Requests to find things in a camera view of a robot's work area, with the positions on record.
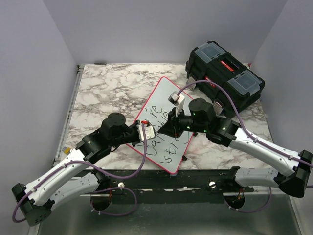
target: cable clip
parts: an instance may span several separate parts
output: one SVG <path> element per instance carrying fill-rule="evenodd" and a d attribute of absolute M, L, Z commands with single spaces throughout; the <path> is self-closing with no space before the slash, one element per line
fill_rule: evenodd
<path fill-rule="evenodd" d="M 258 141 L 259 137 L 256 136 L 255 139 L 253 140 L 254 143 L 256 143 Z"/>

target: gray wall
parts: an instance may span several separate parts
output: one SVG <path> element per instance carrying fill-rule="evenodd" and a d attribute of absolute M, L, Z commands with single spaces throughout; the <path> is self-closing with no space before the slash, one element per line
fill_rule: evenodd
<path fill-rule="evenodd" d="M 0 234 L 22 235 L 11 188 L 52 166 L 77 68 L 42 0 L 2 0 L 0 22 Z"/>
<path fill-rule="evenodd" d="M 275 143 L 297 151 L 313 152 L 312 42 L 313 1 L 288 0 L 252 64 L 265 79 L 261 99 Z M 307 189 L 301 203 L 308 219 L 312 198 Z"/>
<path fill-rule="evenodd" d="M 78 64 L 185 63 L 219 42 L 252 62 L 286 0 L 44 0 Z"/>

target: white marble surface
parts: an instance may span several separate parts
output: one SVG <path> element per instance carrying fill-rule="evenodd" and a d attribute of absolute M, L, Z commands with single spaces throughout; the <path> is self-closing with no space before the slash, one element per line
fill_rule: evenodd
<path fill-rule="evenodd" d="M 120 112 L 130 125 L 142 108 L 149 94 L 162 76 L 167 76 L 178 86 L 186 82 L 184 65 L 174 64 L 114 64 L 86 65 L 74 105 L 66 146 L 75 148 L 83 136 L 100 127 L 112 112 Z M 193 98 L 209 99 L 198 89 L 187 90 Z M 257 101 L 241 113 L 248 130 L 272 141 L 261 103 Z M 204 134 L 191 140 L 187 149 L 187 161 L 180 169 L 229 169 L 232 166 L 246 168 L 268 167 L 260 160 L 237 150 L 216 145 Z M 101 159 L 96 165 L 104 169 L 137 169 L 142 156 L 126 145 Z M 143 169 L 159 169 L 146 161 Z"/>

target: purple cable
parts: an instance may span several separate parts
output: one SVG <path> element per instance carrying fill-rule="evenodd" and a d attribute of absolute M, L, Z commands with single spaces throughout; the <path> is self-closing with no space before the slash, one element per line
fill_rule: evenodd
<path fill-rule="evenodd" d="M 143 132 L 143 137 L 144 137 L 144 140 L 143 140 L 143 145 L 144 145 L 144 150 L 143 150 L 143 157 L 142 157 L 142 162 L 139 166 L 139 168 L 131 175 L 128 175 L 128 176 L 118 176 L 118 175 L 113 175 L 111 173 L 108 173 L 106 171 L 104 171 L 103 169 L 91 164 L 91 163 L 88 163 L 88 162 L 84 162 L 84 161 L 71 161 L 71 162 L 68 162 L 68 163 L 65 163 L 65 167 L 71 165 L 71 164 L 75 164 L 75 163 L 80 163 L 80 164 L 85 164 L 85 165 L 88 165 L 94 169 L 96 169 L 97 171 L 107 175 L 107 176 L 110 176 L 112 178 L 116 178 L 116 179 L 123 179 L 123 180 L 126 180 L 126 179 L 129 179 L 129 178 L 132 178 L 134 177 L 135 175 L 137 175 L 139 173 L 139 171 L 142 169 L 144 163 L 145 163 L 145 160 L 146 160 L 146 154 L 147 154 L 147 138 L 146 138 L 146 132 L 145 132 L 145 128 L 144 128 L 144 124 L 141 125 L 142 127 L 142 132 Z M 34 190 L 36 190 L 37 188 L 39 188 L 44 182 L 46 182 L 48 179 L 50 179 L 54 174 L 56 174 L 57 172 L 59 172 L 60 170 L 63 169 L 63 166 L 57 168 L 55 171 L 51 172 L 49 175 L 47 175 L 45 178 L 43 178 L 36 186 L 34 186 Z M 27 194 L 25 194 L 21 199 L 20 201 L 18 201 L 18 203 L 16 204 L 14 210 L 13 210 L 13 215 L 12 215 L 12 220 L 14 223 L 21 223 L 23 221 L 26 220 L 26 218 L 24 219 L 20 219 L 20 220 L 17 220 L 16 219 L 16 213 L 20 207 L 20 205 L 23 203 L 23 201 L 30 195 L 32 194 L 33 191 L 29 191 Z"/>
<path fill-rule="evenodd" d="M 281 155 L 283 155 L 284 157 L 287 157 L 287 158 L 290 157 L 287 153 L 284 153 L 284 152 L 282 152 L 282 151 L 280 151 L 280 150 L 278 150 L 278 149 L 276 149 L 276 148 L 274 148 L 274 147 L 272 147 L 272 146 L 270 146 L 270 145 L 268 145 L 268 144 L 266 144 L 266 143 L 264 143 L 264 142 L 262 142 L 262 141 L 259 141 L 259 140 L 256 139 L 252 134 L 250 134 L 250 132 L 248 132 L 248 130 L 246 129 L 246 127 L 245 127 L 245 125 L 244 125 L 244 122 L 243 122 L 242 118 L 240 117 L 240 115 L 239 115 L 239 113 L 238 113 L 238 110 L 237 110 L 237 108 L 236 108 L 236 106 L 235 106 L 233 100 L 232 100 L 231 97 L 229 96 L 229 94 L 228 94 L 220 85 L 216 84 L 215 82 L 211 82 L 211 81 L 208 81 L 208 80 L 199 80 L 199 81 L 195 81 L 195 82 L 193 82 L 193 83 L 190 83 L 190 84 L 184 86 L 177 94 L 179 95 L 183 90 L 185 90 L 187 87 L 190 87 L 191 85 L 194 85 L 194 84 L 197 84 L 197 83 L 202 83 L 202 82 L 215 85 L 217 88 L 219 88 L 219 89 L 224 93 L 224 95 L 225 95 L 225 96 L 227 97 L 227 99 L 229 100 L 231 106 L 233 107 L 233 109 L 234 109 L 234 111 L 235 111 L 235 114 L 236 114 L 236 116 L 237 116 L 237 118 L 238 118 L 238 120 L 239 120 L 239 123 L 240 123 L 240 125 L 241 125 L 243 131 L 244 131 L 252 140 L 254 140 L 255 142 L 259 143 L 260 145 L 263 145 L 264 147 L 266 147 L 266 148 L 272 150 L 272 151 L 275 152 L 275 153 L 281 154 Z M 298 162 L 300 162 L 300 163 L 303 163 L 303 164 L 309 166 L 310 168 L 313 168 L 313 164 L 310 164 L 310 163 L 308 163 L 308 162 L 306 162 L 306 161 L 304 161 L 304 160 L 302 160 L 302 159 L 298 159 L 298 158 L 295 158 L 295 157 L 290 157 L 290 158 L 293 159 L 293 160 L 295 160 L 295 161 L 298 161 Z"/>
<path fill-rule="evenodd" d="M 240 213 L 256 213 L 256 212 L 260 212 L 261 210 L 265 209 L 269 203 L 271 202 L 272 200 L 272 188 L 269 187 L 269 197 L 268 197 L 268 201 L 262 206 L 260 207 L 259 209 L 256 209 L 256 210 L 253 210 L 253 211 L 241 211 L 241 210 L 238 210 L 238 209 L 235 209 L 235 208 L 232 208 L 227 202 L 226 200 L 224 200 L 224 203 L 228 206 L 229 209 L 233 210 L 233 211 L 236 211 L 236 212 L 240 212 Z"/>
<path fill-rule="evenodd" d="M 125 190 L 131 192 L 132 195 L 134 196 L 134 199 L 135 199 L 134 207 L 133 207 L 130 211 L 125 212 L 125 213 L 121 213 L 121 214 L 109 213 L 109 212 L 104 212 L 104 211 L 97 211 L 97 210 L 93 207 L 93 201 L 90 201 L 90 205 L 91 205 L 91 207 L 92 207 L 92 211 L 91 211 L 91 212 L 95 211 L 95 212 L 98 212 L 98 213 L 100 213 L 100 214 L 106 214 L 106 215 L 112 215 L 112 216 L 125 216 L 125 215 L 128 215 L 128 214 L 133 213 L 133 212 L 137 209 L 137 197 L 136 197 L 136 194 L 134 193 L 134 191 L 132 191 L 132 190 L 129 189 L 129 188 L 113 187 L 113 188 L 107 188 L 107 189 L 95 191 L 95 192 L 92 192 L 92 194 L 94 194 L 94 193 L 99 193 L 99 192 L 106 192 L 106 191 L 110 191 L 110 190 L 117 190 L 117 189 L 125 189 Z"/>

